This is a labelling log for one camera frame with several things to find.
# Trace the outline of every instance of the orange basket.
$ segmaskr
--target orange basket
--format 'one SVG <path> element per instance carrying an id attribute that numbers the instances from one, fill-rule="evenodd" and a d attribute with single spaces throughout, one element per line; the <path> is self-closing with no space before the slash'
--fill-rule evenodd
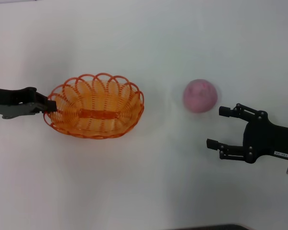
<path id="1" fill-rule="evenodd" d="M 58 110 L 44 113 L 45 122 L 79 138 L 118 138 L 138 123 L 144 110 L 139 88 L 125 77 L 107 73 L 70 78 L 48 98 L 56 101 Z"/>

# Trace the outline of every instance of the label sticker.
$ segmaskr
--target label sticker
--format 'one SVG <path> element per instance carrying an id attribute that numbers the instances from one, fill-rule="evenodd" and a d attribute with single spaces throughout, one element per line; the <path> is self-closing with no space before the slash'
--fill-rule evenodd
<path id="1" fill-rule="evenodd" d="M 277 152 L 277 151 L 275 151 L 275 152 L 274 152 L 274 155 L 281 156 L 281 157 L 287 157 L 287 158 L 288 158 L 288 154 L 282 153 L 282 152 Z"/>

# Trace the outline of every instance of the white backdrop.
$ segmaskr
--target white backdrop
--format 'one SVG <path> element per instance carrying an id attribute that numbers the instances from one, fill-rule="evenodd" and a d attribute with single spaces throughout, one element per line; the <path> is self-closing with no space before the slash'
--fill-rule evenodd
<path id="1" fill-rule="evenodd" d="M 288 127 L 288 0 L 40 0 L 0 5 L 0 88 L 48 95 L 108 72 L 144 92 L 118 139 L 69 137 L 42 115 L 0 117 L 0 230 L 161 230 L 235 222 L 288 229 L 288 161 L 226 161 L 206 139 L 241 145 L 246 123 L 220 105 L 266 110 Z M 192 115 L 183 86 L 219 102 Z"/>
<path id="2" fill-rule="evenodd" d="M 20 2 L 20 1 L 36 1 L 36 0 L 0 0 L 1 3 L 11 3 L 11 2 Z"/>

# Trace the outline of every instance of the pink sphere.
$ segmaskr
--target pink sphere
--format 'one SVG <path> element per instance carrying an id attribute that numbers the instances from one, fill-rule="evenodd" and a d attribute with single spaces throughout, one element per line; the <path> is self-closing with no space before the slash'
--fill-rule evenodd
<path id="1" fill-rule="evenodd" d="M 193 80 L 183 92 L 183 104 L 193 113 L 207 112 L 215 106 L 216 102 L 216 89 L 207 80 Z"/>

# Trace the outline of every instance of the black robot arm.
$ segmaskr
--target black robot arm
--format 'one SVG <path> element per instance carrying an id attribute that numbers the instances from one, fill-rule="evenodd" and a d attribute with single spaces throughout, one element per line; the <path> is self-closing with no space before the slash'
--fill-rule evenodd
<path id="1" fill-rule="evenodd" d="M 221 106 L 219 115 L 232 116 L 248 122 L 241 147 L 207 140 L 209 149 L 219 150 L 220 159 L 255 163 L 260 156 L 270 155 L 288 160 L 288 128 L 272 124 L 267 112 L 237 104 L 232 110 Z"/>
<path id="2" fill-rule="evenodd" d="M 56 102 L 50 101 L 46 96 L 36 92 L 34 87 L 22 90 L 0 89 L 0 114 L 3 119 L 34 115 L 39 112 L 55 112 L 56 110 Z"/>

